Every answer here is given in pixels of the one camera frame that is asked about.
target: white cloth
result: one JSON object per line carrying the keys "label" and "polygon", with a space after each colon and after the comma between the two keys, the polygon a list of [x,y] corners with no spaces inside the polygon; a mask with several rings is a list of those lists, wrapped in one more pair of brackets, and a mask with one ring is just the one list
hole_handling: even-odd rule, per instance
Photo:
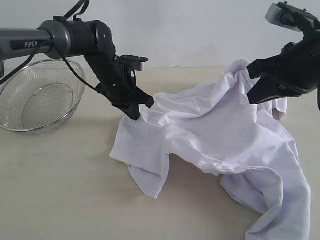
{"label": "white cloth", "polygon": [[221,184],[242,205],[263,216],[246,240],[308,240],[311,190],[299,166],[296,142],[275,120],[287,100],[249,104],[249,62],[238,60],[217,84],[178,94],[159,93],[135,122],[124,117],[110,157],[126,163],[144,194],[157,198],[175,154]]}

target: beige table surface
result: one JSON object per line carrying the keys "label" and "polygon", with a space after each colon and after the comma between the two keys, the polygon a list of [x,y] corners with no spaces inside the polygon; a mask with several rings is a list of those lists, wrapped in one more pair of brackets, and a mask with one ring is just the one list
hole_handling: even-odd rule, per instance
{"label": "beige table surface", "polygon": [[[224,68],[148,69],[138,85],[177,93],[218,80]],[[96,81],[91,71],[87,79]],[[0,240],[243,240],[259,214],[232,200],[219,178],[172,157],[157,200],[109,158],[122,113],[86,89],[74,116],[40,137],[0,130]],[[312,188],[310,239],[319,239],[320,111],[316,93],[288,102],[281,121],[297,141]]]}

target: wire mesh strainer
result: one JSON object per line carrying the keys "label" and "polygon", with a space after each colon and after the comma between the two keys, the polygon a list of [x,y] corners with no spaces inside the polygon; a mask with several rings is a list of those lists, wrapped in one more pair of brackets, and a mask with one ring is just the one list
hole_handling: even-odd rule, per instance
{"label": "wire mesh strainer", "polygon": [[[82,67],[69,63],[85,80]],[[30,64],[0,87],[0,127],[24,135],[51,133],[74,114],[85,87],[63,60]]]}

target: basket rim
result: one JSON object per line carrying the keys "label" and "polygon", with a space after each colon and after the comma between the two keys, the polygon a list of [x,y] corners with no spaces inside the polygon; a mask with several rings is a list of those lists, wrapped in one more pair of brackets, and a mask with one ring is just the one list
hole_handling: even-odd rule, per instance
{"label": "basket rim", "polygon": [[[67,60],[69,63],[72,63],[76,66],[79,67],[80,71],[81,71],[81,74],[82,74],[82,78],[84,80],[86,80],[86,74],[85,74],[85,71],[84,69],[82,68],[82,66],[76,62],[76,61],[73,61],[73,60]],[[30,63],[28,65],[26,65],[24,68],[22,68],[21,70],[19,70],[15,75],[13,75],[5,84],[4,86],[1,86],[0,87],[0,97],[1,97],[1,94],[2,92],[5,90],[5,88],[8,86],[8,84],[18,75],[20,74],[21,72],[23,72],[24,70],[34,66],[34,65],[37,65],[37,64],[42,64],[42,63],[47,63],[47,62],[65,62],[63,59],[44,59],[44,60],[40,60],[40,61],[36,61],[36,62],[33,62],[33,63]],[[6,126],[3,126],[2,124],[0,124],[0,128],[4,129],[4,130],[7,130],[7,131],[10,131],[10,132],[15,132],[15,133],[29,133],[29,132],[33,132],[33,131],[37,131],[37,130],[40,130],[40,129],[44,129],[44,128],[48,128],[50,127],[51,125],[54,125],[56,124],[57,122],[63,120],[64,118],[66,118],[75,108],[78,107],[80,101],[81,101],[81,98],[85,92],[85,89],[86,89],[86,85],[81,82],[82,84],[82,88],[81,88],[81,92],[77,98],[77,100],[75,101],[74,105],[70,108],[70,110],[63,116],[61,116],[60,118],[56,119],[55,121],[53,122],[50,122],[46,125],[43,125],[43,126],[38,126],[38,127],[34,127],[34,128],[30,128],[30,129],[13,129],[13,128],[9,128],[9,127],[6,127]]]}

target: white wall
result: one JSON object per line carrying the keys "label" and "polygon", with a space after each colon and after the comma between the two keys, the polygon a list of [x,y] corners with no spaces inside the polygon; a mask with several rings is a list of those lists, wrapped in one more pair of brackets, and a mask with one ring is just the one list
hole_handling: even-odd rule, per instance
{"label": "white wall", "polygon": [[[1,0],[0,28],[37,28],[64,15],[78,0]],[[271,25],[272,0],[91,0],[85,21],[101,20],[112,30],[118,55],[150,58],[148,68],[225,67],[280,53],[302,35]],[[320,17],[320,0],[289,0]],[[22,60],[8,60],[14,68]],[[87,67],[82,57],[76,61]]]}

